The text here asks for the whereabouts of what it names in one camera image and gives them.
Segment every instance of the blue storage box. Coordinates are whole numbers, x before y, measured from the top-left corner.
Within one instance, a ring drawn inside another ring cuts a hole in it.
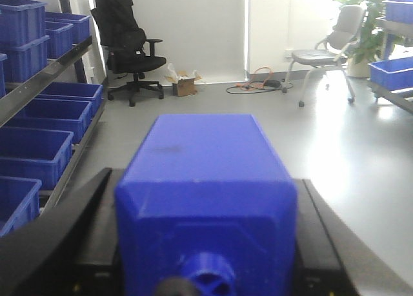
[[[72,23],[73,43],[81,43],[90,36],[89,15],[62,14],[60,12],[46,12],[46,21]]]
[[[400,23],[413,23],[413,0],[387,0],[386,20]]]
[[[6,59],[7,55],[0,53],[0,98],[6,95],[5,70],[3,68],[3,62]]]
[[[0,237],[39,215],[38,179],[0,177]]]
[[[158,117],[115,188],[125,296],[290,295],[296,187],[253,116]]]
[[[47,44],[47,57],[57,59],[72,49],[73,24],[46,22],[46,34],[50,37]]]
[[[413,57],[389,59],[370,65],[370,80],[387,90],[413,87]]]
[[[42,38],[46,3],[32,0],[0,0],[0,44],[21,46]]]
[[[92,103],[92,117],[94,117],[102,103],[102,92],[103,85],[101,84],[53,82],[37,97],[90,101]]]
[[[67,130],[73,132],[73,143],[80,143],[90,124],[92,103],[32,99],[7,126]]]
[[[0,128],[0,175],[40,179],[52,190],[72,156],[72,132]]]
[[[23,46],[0,44],[0,52],[7,55],[4,61],[6,82],[25,82],[46,67],[48,39],[46,35]]]

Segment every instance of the chair armrest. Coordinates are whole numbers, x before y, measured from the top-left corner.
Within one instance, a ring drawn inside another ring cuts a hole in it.
[[[321,41],[319,41],[318,43],[316,43],[316,46],[314,47],[314,49],[318,49],[318,46],[320,45],[320,44],[323,44],[324,45],[324,49],[327,49],[327,38],[324,38],[323,40],[321,40]]]
[[[359,44],[359,41],[352,41],[350,43],[346,43],[346,45],[340,50],[340,52],[336,55],[336,57],[334,58],[334,61],[338,61],[339,58],[351,47],[351,46],[357,46]]]
[[[146,41],[149,43],[150,56],[155,56],[155,44],[156,43],[161,43],[163,40],[162,39],[150,38],[150,39],[147,39]]]

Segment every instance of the potted plant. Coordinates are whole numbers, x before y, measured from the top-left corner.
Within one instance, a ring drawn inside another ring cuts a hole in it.
[[[381,58],[384,31],[377,28],[377,18],[384,16],[384,0],[335,0],[342,5],[361,5],[366,8],[366,18],[360,31],[360,43],[349,51],[347,74],[353,77],[369,77],[367,63]]]

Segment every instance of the metal shelf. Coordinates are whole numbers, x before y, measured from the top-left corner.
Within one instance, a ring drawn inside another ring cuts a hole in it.
[[[385,17],[377,18],[378,26],[385,30],[385,39],[383,43],[383,54],[387,54],[385,50],[388,47],[387,39],[388,35],[398,35],[406,38],[413,38],[413,25],[406,23],[399,23],[388,21]],[[407,100],[409,97],[413,97],[413,90],[389,91],[382,86],[370,82],[370,87],[377,98],[385,98],[392,104],[402,108],[403,110],[413,114],[413,102]]]
[[[0,126],[3,126],[18,111],[43,91],[71,64],[74,64],[88,51],[92,44],[92,36],[75,45],[71,51],[50,63],[40,72],[24,83],[19,83],[10,93],[0,99]]]
[[[24,83],[8,83],[7,88],[12,88],[11,92],[0,99],[0,126],[4,125],[9,119],[11,119],[18,111],[26,106],[33,98],[40,94],[50,83],[52,83],[61,73],[63,73],[70,65],[78,61],[83,54],[88,51],[89,46],[92,44],[92,36],[81,43],[75,45],[66,54],[62,55],[59,59],[51,62],[40,72],[35,74],[29,80]],[[50,191],[41,191],[41,195],[48,197],[45,207],[42,213],[47,212],[53,208],[60,200],[60,197],[66,188],[66,185],[76,168],[77,163],[86,148],[86,145],[92,135],[96,124],[103,113],[105,104],[102,101],[97,113],[95,114],[92,122],[90,123],[87,131],[85,132],[81,142],[76,144],[73,148],[73,155],[65,168],[59,182],[56,187]]]
[[[387,21],[384,17],[377,18],[378,27],[381,27],[388,34],[413,38],[413,25]]]
[[[92,136],[92,133],[96,127],[96,124],[99,122],[99,119],[102,116],[104,109],[105,109],[105,101],[102,101],[101,106],[97,110],[94,118],[92,119],[92,122],[90,123],[88,129],[86,130],[84,136],[82,137],[81,142],[79,144],[75,144],[73,155],[70,158],[70,161],[68,165],[66,166],[65,171],[63,172],[62,176],[60,177],[59,182],[56,184],[56,187],[54,188],[54,190],[40,192],[42,196],[48,196],[48,200],[46,202],[45,207],[43,208],[42,214],[52,209],[59,202],[60,197],[62,196],[63,191],[66,188],[66,185],[70,177],[72,176],[73,171],[75,170],[76,165],[82,156],[83,150],[86,148],[86,145],[88,144],[88,141],[90,137]]]

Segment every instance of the black office chair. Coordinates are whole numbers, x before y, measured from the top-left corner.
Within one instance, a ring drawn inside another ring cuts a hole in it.
[[[133,81],[127,82],[125,85],[120,86],[119,88],[111,88],[108,90],[108,99],[110,101],[114,99],[113,93],[128,90],[130,91],[129,106],[133,107],[135,106],[134,94],[140,92],[141,88],[158,92],[158,98],[164,98],[163,88],[162,85],[159,84],[159,81],[142,81],[142,79],[145,78],[145,72],[155,70],[156,68],[159,68],[166,63],[166,59],[164,57],[155,56],[155,44],[160,43],[162,40],[146,39],[146,41],[150,45],[150,55],[144,55],[141,60],[132,62],[122,61],[123,56],[121,55],[121,52],[125,52],[122,48],[108,47],[108,68],[114,74],[130,73],[134,75]]]
[[[164,93],[158,81],[142,81],[145,72],[155,70],[166,63],[164,57],[155,55],[155,44],[160,39],[147,39],[145,32],[138,27],[132,11],[132,0],[95,0],[96,8],[91,10],[92,16],[99,28],[101,45],[108,47],[108,69],[114,74],[128,73],[134,75],[134,80],[119,88],[108,90],[111,101],[113,93],[128,90],[129,106],[135,106],[134,94],[141,88],[159,93],[163,99]],[[150,55],[145,54],[143,45],[148,42]]]

